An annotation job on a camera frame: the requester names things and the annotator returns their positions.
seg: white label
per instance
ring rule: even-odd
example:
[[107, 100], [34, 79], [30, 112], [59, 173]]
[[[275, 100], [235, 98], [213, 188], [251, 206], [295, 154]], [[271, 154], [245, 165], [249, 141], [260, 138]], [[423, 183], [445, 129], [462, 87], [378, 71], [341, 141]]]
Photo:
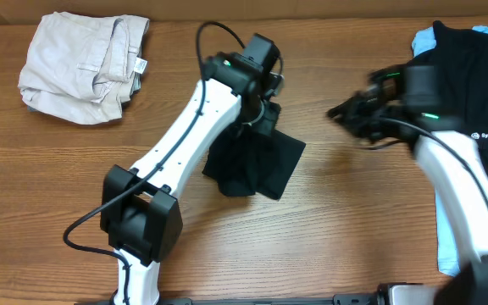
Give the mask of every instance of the white label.
[[144, 70], [146, 69], [147, 64], [148, 64], [148, 61], [146, 61], [142, 58], [136, 58], [135, 68], [133, 68], [133, 71], [135, 71], [138, 74], [142, 74], [142, 73], [144, 73]]

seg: black fabric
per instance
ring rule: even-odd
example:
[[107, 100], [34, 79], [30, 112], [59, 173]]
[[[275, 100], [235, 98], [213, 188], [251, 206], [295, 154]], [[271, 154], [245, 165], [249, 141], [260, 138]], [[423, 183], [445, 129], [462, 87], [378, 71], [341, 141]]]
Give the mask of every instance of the black fabric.
[[255, 195], [280, 199], [306, 144], [274, 130], [272, 137], [244, 130], [222, 132], [210, 146], [202, 173], [227, 197]]
[[488, 175], [488, 34], [433, 24], [436, 48], [410, 64], [433, 64], [442, 102], [463, 119], [458, 130], [476, 138]]

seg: wooden table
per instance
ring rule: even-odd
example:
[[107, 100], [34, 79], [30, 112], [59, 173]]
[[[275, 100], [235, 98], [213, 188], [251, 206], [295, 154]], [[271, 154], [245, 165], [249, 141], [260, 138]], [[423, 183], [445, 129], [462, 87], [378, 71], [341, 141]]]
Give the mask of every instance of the wooden table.
[[[434, 19], [231, 22], [245, 41], [273, 39], [285, 62], [277, 128], [307, 147], [278, 202], [227, 198], [193, 173], [180, 202], [184, 231], [162, 263], [165, 297], [327, 297], [380, 282], [441, 284], [434, 193], [404, 146], [354, 147], [325, 117], [365, 85], [365, 75], [411, 58], [416, 31]], [[451, 27], [488, 17], [444, 19]], [[100, 204], [113, 164], [129, 167], [169, 128], [198, 80], [198, 23], [152, 23], [141, 92], [119, 123], [78, 126], [31, 113], [16, 88], [35, 26], [0, 26], [0, 304], [68, 304], [108, 298], [112, 258], [77, 252], [62, 234]], [[203, 53], [237, 49], [208, 29]], [[107, 247], [98, 218], [75, 242]]]

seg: blue cloth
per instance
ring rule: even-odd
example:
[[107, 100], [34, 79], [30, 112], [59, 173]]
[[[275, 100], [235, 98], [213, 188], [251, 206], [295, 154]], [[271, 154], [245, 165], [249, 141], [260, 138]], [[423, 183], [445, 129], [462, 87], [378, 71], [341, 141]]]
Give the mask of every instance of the blue cloth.
[[[488, 34], [488, 27], [477, 25], [472, 28], [474, 31]], [[436, 39], [432, 27], [420, 30], [415, 34], [412, 42], [413, 56], [436, 47]], [[455, 245], [453, 229], [449, 225], [446, 211], [441, 199], [436, 193], [436, 230], [438, 234], [438, 269], [445, 275], [455, 276], [460, 272], [458, 267], [458, 253]]]

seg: blue fabric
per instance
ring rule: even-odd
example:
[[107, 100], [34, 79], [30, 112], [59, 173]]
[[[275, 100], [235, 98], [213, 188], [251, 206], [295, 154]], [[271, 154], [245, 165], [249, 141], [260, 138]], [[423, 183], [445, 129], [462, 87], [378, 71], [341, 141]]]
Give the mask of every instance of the blue fabric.
[[[488, 27], [477, 25], [472, 28], [474, 31], [488, 34]], [[436, 39], [432, 27], [420, 30], [415, 34], [412, 42], [413, 56], [436, 47]], [[453, 230], [449, 225], [446, 211], [441, 199], [436, 193], [436, 230], [438, 234], [438, 269], [445, 275], [455, 276], [460, 272], [458, 267], [458, 253], [455, 245]]]

